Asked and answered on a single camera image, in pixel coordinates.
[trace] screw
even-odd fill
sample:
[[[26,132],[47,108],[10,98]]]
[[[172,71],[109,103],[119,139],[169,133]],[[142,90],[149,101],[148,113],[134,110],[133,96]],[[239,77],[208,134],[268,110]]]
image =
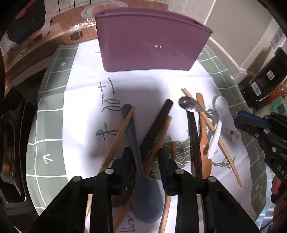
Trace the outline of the screw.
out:
[[[78,181],[80,181],[81,179],[82,179],[82,177],[80,177],[80,176],[74,176],[73,179],[72,179],[72,181],[78,182]]]
[[[272,151],[273,151],[274,154],[276,154],[276,152],[277,152],[277,150],[276,150],[276,148],[274,146],[272,146]]]
[[[175,170],[175,173],[178,174],[178,175],[182,175],[184,173],[184,170],[182,169],[176,169]]]
[[[113,174],[114,173],[114,169],[108,168],[105,170],[106,174]]]
[[[214,176],[210,176],[208,177],[208,181],[210,181],[211,183],[214,183],[217,181],[217,179]]]

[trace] white sticker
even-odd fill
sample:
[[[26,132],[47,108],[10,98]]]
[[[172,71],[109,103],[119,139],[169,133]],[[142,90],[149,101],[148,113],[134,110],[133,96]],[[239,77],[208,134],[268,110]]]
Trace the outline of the white sticker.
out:
[[[267,77],[269,78],[270,81],[275,77],[275,75],[273,74],[272,70],[269,70],[266,75],[267,75]]]
[[[255,92],[256,96],[259,96],[260,94],[262,94],[262,92],[260,91],[260,89],[257,86],[256,82],[253,82],[251,84],[251,87],[252,87],[253,91]]]

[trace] wooden chopstick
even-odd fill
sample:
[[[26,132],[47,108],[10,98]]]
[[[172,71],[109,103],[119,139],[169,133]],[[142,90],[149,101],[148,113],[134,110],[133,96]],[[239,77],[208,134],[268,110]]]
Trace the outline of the wooden chopstick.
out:
[[[109,164],[110,164],[110,162],[112,160],[112,157],[113,157],[113,155],[114,155],[114,153],[116,151],[116,148],[117,148],[119,142],[121,141],[121,139],[123,137],[123,134],[124,134],[124,132],[126,130],[126,127],[127,127],[128,123],[129,123],[134,111],[135,111],[135,107],[132,107],[131,110],[129,111],[129,114],[127,115],[126,119],[124,120],[124,122],[123,122],[123,124],[122,124],[122,126],[121,126],[121,128],[120,128],[120,130],[118,132],[118,134],[116,135],[116,137],[115,137],[115,139],[114,139],[114,141],[112,143],[112,146],[110,147],[110,149],[109,149],[109,151],[108,151],[108,153],[107,153],[107,155],[105,157],[105,160],[103,161],[103,164],[102,164],[102,166],[100,168],[99,173],[102,172],[103,170],[106,170],[108,168],[108,166],[109,166]],[[89,214],[89,212],[91,210],[91,207],[92,207],[92,199],[93,199],[93,195],[89,194],[88,195],[88,201],[87,201],[87,209],[86,209],[86,219],[87,219],[87,216],[88,216],[88,214]]]
[[[192,95],[186,90],[186,88],[183,88],[181,90],[186,96],[193,98]],[[200,112],[200,114],[205,119],[208,127],[214,132],[215,128],[214,128],[213,124],[210,122],[210,120],[209,120],[208,116],[206,115],[206,113],[205,112]],[[238,175],[237,169],[236,169],[236,167],[234,165],[234,162],[233,162],[228,150],[226,149],[223,141],[221,140],[221,138],[219,138],[218,143],[219,143],[221,149],[223,150],[223,152],[224,152],[224,154],[225,154],[225,156],[226,156],[226,158],[227,158],[227,160],[228,160],[228,162],[229,162],[229,164],[230,164],[230,166],[232,168],[232,171],[234,172],[234,175],[236,177],[237,183],[239,184],[240,187],[242,187],[242,183],[241,183],[240,177]]]
[[[176,159],[176,156],[175,156],[176,152],[177,152],[177,143],[173,141],[171,145],[171,152],[170,152],[170,159],[172,161],[175,161]],[[162,214],[162,218],[160,221],[160,228],[158,229],[158,233],[164,233],[166,222],[167,222],[167,217],[168,217],[168,212],[169,212],[169,207],[170,207],[170,201],[171,201],[171,196],[165,195],[163,214]]]
[[[152,165],[154,163],[155,156],[156,156],[159,148],[161,148],[161,146],[162,146],[162,143],[163,143],[163,140],[164,140],[164,137],[165,137],[165,134],[167,132],[167,129],[169,127],[170,122],[171,122],[171,116],[167,116],[166,121],[164,123],[164,126],[162,128],[162,131],[161,131],[161,133],[160,133],[160,135],[158,137],[158,140],[156,141],[156,145],[155,145],[154,150],[153,150],[153,152],[155,151],[155,153],[152,152],[152,155],[148,159],[147,165],[143,169],[143,171],[144,171],[146,176],[148,176],[148,174],[150,173],[150,170],[152,169]],[[127,216],[127,213],[131,209],[131,197],[129,198],[129,200],[123,206],[121,206],[119,208],[121,208],[121,209],[118,209],[116,214],[114,214],[114,215],[116,215],[115,221],[113,223],[114,232],[117,231],[117,229],[119,228],[120,224],[125,219],[125,217]]]

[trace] wooden knife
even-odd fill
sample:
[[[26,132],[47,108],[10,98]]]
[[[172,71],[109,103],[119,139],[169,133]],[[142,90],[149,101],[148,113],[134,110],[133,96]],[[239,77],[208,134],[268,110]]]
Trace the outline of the wooden knife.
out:
[[[203,96],[200,93],[196,93],[196,99],[200,106],[205,110]],[[202,178],[207,179],[211,174],[211,159],[207,159],[208,151],[208,138],[206,132],[206,121],[203,116],[199,114],[200,121],[200,138],[199,138],[199,147],[201,154],[201,165],[202,165]]]

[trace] spoon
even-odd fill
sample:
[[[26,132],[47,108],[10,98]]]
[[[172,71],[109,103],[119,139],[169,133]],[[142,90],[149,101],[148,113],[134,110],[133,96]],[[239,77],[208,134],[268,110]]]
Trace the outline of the spoon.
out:
[[[221,127],[222,127],[222,120],[223,120],[223,116],[225,116],[228,112],[228,103],[226,101],[226,99],[222,96],[219,96],[216,98],[215,100],[215,110],[218,114],[218,124],[214,133],[214,136],[211,140],[211,143],[209,145],[209,149],[207,151],[207,158],[211,159],[214,155],[214,153],[216,152],[217,149],[217,144],[218,144],[218,140],[219,140],[219,136],[220,136],[220,132],[221,132]]]
[[[205,112],[203,108],[200,106],[200,104],[195,99],[190,98],[188,96],[183,96],[179,99],[179,106],[189,112]],[[210,117],[212,120],[218,122],[218,120],[215,119],[215,117],[213,117],[211,114],[206,113],[206,115]],[[233,130],[228,130],[224,126],[222,127],[230,133],[232,141],[237,141],[238,139],[240,139],[241,133],[238,130],[233,131]]]
[[[124,117],[128,115],[131,108],[130,104],[125,104],[122,107]],[[154,185],[144,175],[139,147],[137,145],[134,116],[132,116],[127,126],[127,134],[137,169],[135,187],[131,195],[133,213],[142,222],[153,223],[162,215],[163,200],[158,186]]]

